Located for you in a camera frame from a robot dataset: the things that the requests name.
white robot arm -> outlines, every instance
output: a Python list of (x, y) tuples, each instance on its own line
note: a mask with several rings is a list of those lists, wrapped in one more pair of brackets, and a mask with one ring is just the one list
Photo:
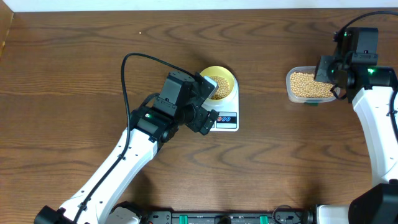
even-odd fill
[(308, 218), (313, 220), (306, 224), (398, 221), (397, 77), (394, 69), (376, 66), (376, 28), (347, 28), (354, 21), (373, 14), (398, 15), (396, 12), (371, 12), (352, 20), (336, 33), (334, 55), (322, 55), (315, 72), (316, 81), (333, 83), (346, 90), (343, 98), (347, 97), (353, 104), (364, 131), (371, 159), (373, 188), (350, 205), (316, 206), (313, 217)]
[[(373, 187), (398, 179), (398, 143), (389, 114), (392, 93), (391, 87), (374, 86), (372, 90), (362, 88), (353, 100), (371, 159)], [(349, 207), (320, 205), (317, 207), (317, 223), (350, 224)]]
[[(105, 172), (113, 165), (118, 156), (122, 153), (126, 144), (127, 129), (113, 149), (112, 153), (102, 163), (88, 182), (69, 200), (64, 202), (60, 208), (65, 209), (64, 217), (73, 220), (78, 212), (79, 205), (87, 197), (92, 188), (98, 183)], [(78, 223), (104, 224), (111, 209), (120, 198), (126, 187), (130, 184), (136, 174), (154, 158), (157, 153), (157, 142), (148, 140), (149, 135), (138, 129), (130, 132), (129, 150), (124, 158), (117, 164), (110, 175), (96, 189), (95, 194), (87, 203), (86, 209), (81, 213)], [(108, 218), (106, 223), (135, 224), (139, 222), (139, 217), (129, 210), (113, 212), (113, 216)]]
[[(140, 107), (130, 113), (124, 84), (124, 66), (128, 57), (136, 55), (156, 60), (178, 71), (169, 73), (160, 94), (149, 95)], [(164, 143), (185, 124), (193, 132), (209, 133), (218, 112), (207, 111), (203, 102), (218, 89), (209, 77), (195, 75), (140, 54), (127, 54), (122, 63), (121, 80), (126, 103), (127, 128), (118, 144), (89, 181), (55, 211), (45, 206), (35, 224), (137, 224), (140, 216), (118, 207), (108, 217), (121, 194), (134, 176), (154, 158)], [(152, 107), (147, 104), (154, 99)]]

wooden table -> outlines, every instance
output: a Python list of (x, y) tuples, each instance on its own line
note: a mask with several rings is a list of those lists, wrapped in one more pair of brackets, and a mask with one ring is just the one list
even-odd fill
[[(120, 65), (143, 52), (189, 71), (228, 67), (240, 130), (182, 127), (121, 200), (174, 210), (273, 210), (347, 204), (371, 188), (368, 150), (346, 101), (291, 103), (285, 77), (333, 53), (332, 33), (369, 9), (17, 13), (0, 66), (0, 222), (58, 208), (104, 161), (126, 126)], [(398, 68), (398, 20), (374, 16), (380, 65)], [(131, 58), (131, 108), (170, 69)]]

beans in container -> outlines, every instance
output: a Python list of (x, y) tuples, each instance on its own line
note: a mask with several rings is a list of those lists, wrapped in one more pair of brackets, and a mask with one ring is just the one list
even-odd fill
[(333, 87), (332, 84), (316, 82), (314, 80), (314, 74), (294, 72), (290, 76), (290, 85), (292, 91), (296, 96), (306, 98), (329, 98), (333, 94), (330, 89)]
[(226, 98), (229, 94), (228, 81), (225, 78), (219, 77), (219, 76), (212, 76), (210, 78), (212, 80), (214, 80), (215, 82), (217, 82), (217, 85), (218, 85), (218, 90), (213, 95), (213, 97), (211, 97), (211, 99), (212, 100), (220, 100), (220, 99)]

digital scale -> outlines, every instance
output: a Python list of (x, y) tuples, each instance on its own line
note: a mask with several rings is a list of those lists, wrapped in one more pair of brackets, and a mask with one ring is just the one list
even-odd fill
[(208, 98), (202, 105), (208, 111), (215, 110), (220, 113), (210, 131), (237, 131), (239, 129), (239, 87), (236, 78), (229, 70), (220, 66), (208, 67), (200, 75), (210, 78), (223, 77), (229, 84), (227, 97), (220, 100)]

black cable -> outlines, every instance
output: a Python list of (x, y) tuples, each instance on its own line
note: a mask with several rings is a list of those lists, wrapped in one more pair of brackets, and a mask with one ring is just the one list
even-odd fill
[(335, 91), (335, 89), (338, 87), (338, 85), (334, 85), (330, 91), (333, 94), (333, 96), (337, 99), (337, 100), (345, 100), (347, 98), (347, 94), (344, 94), (342, 97), (339, 97)]
[(390, 118), (391, 118), (391, 124), (392, 124), (392, 128), (394, 130), (394, 134), (396, 135), (396, 139), (398, 141), (398, 127), (397, 127), (397, 120), (396, 120), (396, 113), (397, 111), (394, 109), (394, 102), (396, 100), (396, 96), (398, 93), (398, 88), (396, 88), (391, 95), (391, 99), (390, 99)]
[(337, 37), (338, 38), (342, 38), (343, 33), (345, 32), (345, 30), (347, 29), (347, 27), (351, 24), (353, 24), (354, 22), (368, 17), (368, 16), (373, 16), (373, 15), (380, 15), (380, 14), (388, 14), (388, 15), (394, 15), (394, 16), (398, 16), (398, 12), (394, 12), (394, 11), (376, 11), (376, 12), (369, 12), (366, 14), (363, 14), (362, 16), (358, 16), (357, 18), (353, 19), (352, 21), (349, 21), (345, 26), (343, 26), (337, 33)]
[[(272, 219), (273, 219), (277, 224), (282, 224), (282, 223), (281, 223), (280, 221), (278, 221), (278, 220), (275, 218), (275, 212), (276, 212), (276, 210), (278, 210), (278, 209), (280, 209), (280, 208), (282, 208), (282, 207), (288, 207), (288, 208), (290, 208), (291, 210), (293, 210), (293, 208), (292, 208), (291, 206), (289, 206), (289, 205), (279, 205), (278, 207), (276, 207), (275, 210), (272, 212)], [(301, 223), (301, 215), (298, 215), (296, 211), (293, 211), (293, 212), (296, 214), (297, 218), (300, 219), (299, 222), (293, 223), (293, 224), (299, 224), (299, 223)]]
[(117, 166), (117, 164), (119, 164), (119, 162), (123, 159), (124, 155), (127, 152), (127, 149), (129, 148), (129, 142), (130, 142), (130, 107), (129, 107), (129, 100), (127, 98), (127, 91), (126, 91), (126, 83), (124, 82), (124, 67), (126, 65), (126, 61), (130, 56), (140, 56), (140, 57), (145, 57), (145, 58), (149, 58), (152, 60), (155, 60), (157, 62), (160, 62), (164, 65), (167, 65), (169, 67), (172, 67), (174, 69), (177, 69), (183, 73), (186, 73), (188, 75), (193, 76), (190, 72), (182, 69), (182, 68), (178, 68), (175, 65), (172, 65), (170, 63), (167, 63), (161, 59), (152, 57), (150, 55), (146, 55), (146, 54), (141, 54), (141, 53), (129, 53), (127, 54), (122, 62), (122, 66), (121, 66), (121, 71), (120, 71), (120, 77), (121, 77), (121, 83), (122, 83), (122, 91), (123, 91), (123, 97), (124, 97), (124, 104), (126, 106), (126, 114), (127, 114), (127, 138), (126, 138), (126, 145), (124, 146), (124, 149), (122, 151), (122, 153), (119, 155), (119, 157), (116, 159), (116, 161), (112, 164), (112, 166), (108, 169), (108, 171), (106, 171), (106, 173), (100, 178), (100, 180), (97, 182), (97, 184), (92, 188), (92, 190), (88, 193), (87, 197), (84, 199), (84, 201), (80, 204), (79, 210), (76, 213), (75, 218), (73, 219), (72, 224), (76, 224), (77, 221), (80, 218), (80, 215), (82, 213), (82, 211), (84, 211), (84, 209), (87, 206), (87, 203), (91, 200), (91, 196), (93, 196), (93, 194), (95, 193), (95, 191), (97, 190), (97, 188), (102, 184), (102, 182), (104, 182), (105, 178), (107, 178), (107, 176), (112, 172), (112, 170)]

